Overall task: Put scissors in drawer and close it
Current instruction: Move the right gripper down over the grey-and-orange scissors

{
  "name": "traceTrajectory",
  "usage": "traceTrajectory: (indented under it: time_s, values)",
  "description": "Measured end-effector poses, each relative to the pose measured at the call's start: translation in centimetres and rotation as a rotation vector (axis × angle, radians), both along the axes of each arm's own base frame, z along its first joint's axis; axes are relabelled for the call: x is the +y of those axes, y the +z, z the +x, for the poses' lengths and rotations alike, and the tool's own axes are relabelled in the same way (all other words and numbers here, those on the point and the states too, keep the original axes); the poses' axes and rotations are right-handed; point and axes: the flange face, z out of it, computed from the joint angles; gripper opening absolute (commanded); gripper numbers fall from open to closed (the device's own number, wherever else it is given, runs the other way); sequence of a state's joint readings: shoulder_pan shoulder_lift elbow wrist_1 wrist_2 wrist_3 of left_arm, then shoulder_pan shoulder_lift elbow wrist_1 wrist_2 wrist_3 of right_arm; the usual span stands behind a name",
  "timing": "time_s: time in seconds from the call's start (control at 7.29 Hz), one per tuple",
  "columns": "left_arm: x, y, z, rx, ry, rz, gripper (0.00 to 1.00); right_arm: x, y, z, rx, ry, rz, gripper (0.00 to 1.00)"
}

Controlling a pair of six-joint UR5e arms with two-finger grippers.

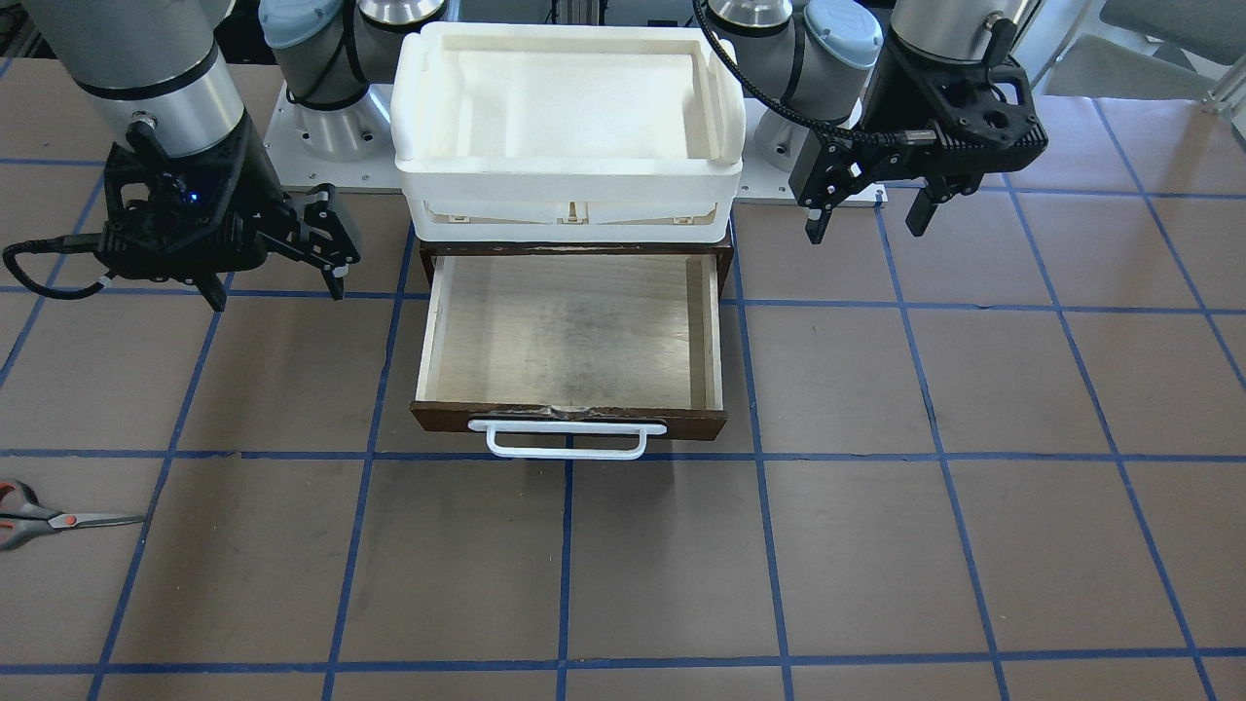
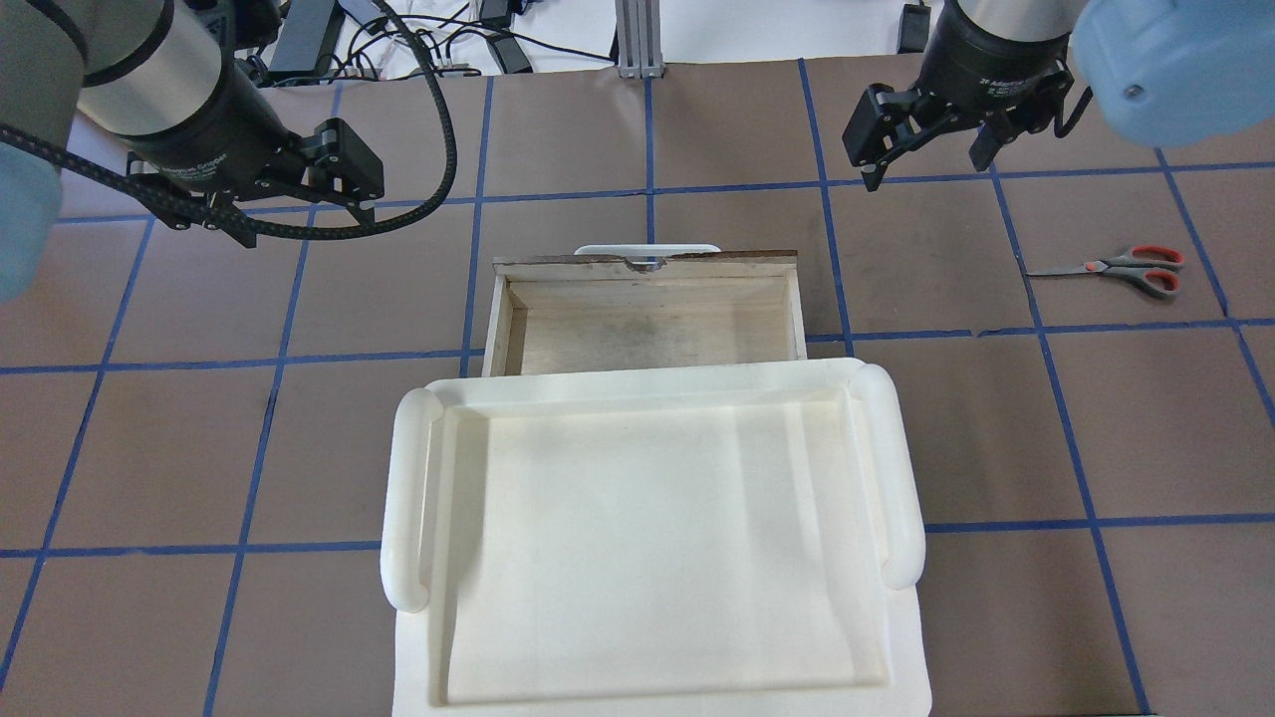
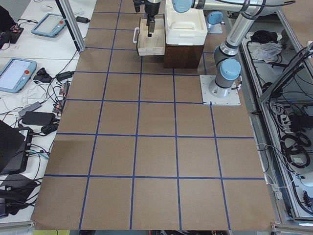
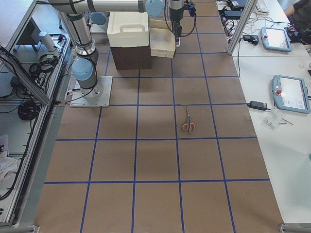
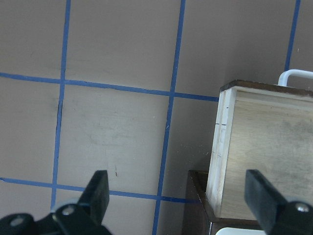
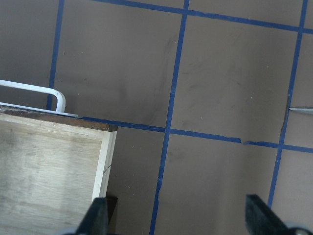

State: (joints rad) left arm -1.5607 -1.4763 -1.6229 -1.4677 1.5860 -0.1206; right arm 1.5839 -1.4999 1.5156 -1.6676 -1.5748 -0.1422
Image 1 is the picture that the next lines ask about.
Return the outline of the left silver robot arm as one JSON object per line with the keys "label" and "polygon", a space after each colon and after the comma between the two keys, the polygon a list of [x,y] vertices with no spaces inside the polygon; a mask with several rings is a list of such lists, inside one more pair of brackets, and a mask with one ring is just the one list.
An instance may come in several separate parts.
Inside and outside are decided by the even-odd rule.
{"label": "left silver robot arm", "polygon": [[759,141],[807,210],[810,243],[868,186],[922,179],[906,215],[1020,171],[1049,138],[1013,46],[1024,1],[697,1],[714,54],[766,110]]}

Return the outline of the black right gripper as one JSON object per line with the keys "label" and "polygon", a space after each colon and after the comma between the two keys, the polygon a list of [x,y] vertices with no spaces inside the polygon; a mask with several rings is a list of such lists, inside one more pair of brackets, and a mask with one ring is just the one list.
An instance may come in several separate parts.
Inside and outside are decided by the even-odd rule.
{"label": "black right gripper", "polygon": [[316,266],[333,299],[360,261],[359,230],[330,183],[290,195],[248,115],[201,154],[173,157],[152,117],[128,125],[105,168],[107,219],[96,256],[127,279],[192,284],[216,314],[228,303],[219,274],[279,254]]}

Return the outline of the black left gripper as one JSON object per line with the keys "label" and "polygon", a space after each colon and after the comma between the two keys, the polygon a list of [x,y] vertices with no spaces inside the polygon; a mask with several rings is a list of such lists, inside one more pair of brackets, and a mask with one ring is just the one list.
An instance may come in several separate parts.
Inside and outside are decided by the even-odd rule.
{"label": "black left gripper", "polygon": [[811,132],[792,166],[807,240],[822,244],[829,205],[872,183],[926,179],[906,214],[910,234],[925,237],[938,205],[971,194],[982,176],[1030,166],[1049,138],[1009,50],[1009,39],[991,39],[983,59],[954,64],[888,39],[858,125],[846,134]]}

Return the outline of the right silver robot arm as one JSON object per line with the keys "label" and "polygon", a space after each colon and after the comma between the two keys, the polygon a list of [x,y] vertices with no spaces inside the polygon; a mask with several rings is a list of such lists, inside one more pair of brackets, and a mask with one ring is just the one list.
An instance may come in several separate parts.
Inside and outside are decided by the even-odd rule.
{"label": "right silver robot arm", "polygon": [[[120,276],[174,281],[216,311],[221,276],[269,256],[315,268],[333,299],[361,259],[336,187],[302,195],[277,177],[202,1],[27,1],[69,76],[113,132],[105,225],[6,245],[2,263],[41,298],[91,298]],[[390,141],[380,100],[402,41],[440,21],[445,1],[259,1],[255,15],[285,81],[303,149],[360,163]]]}

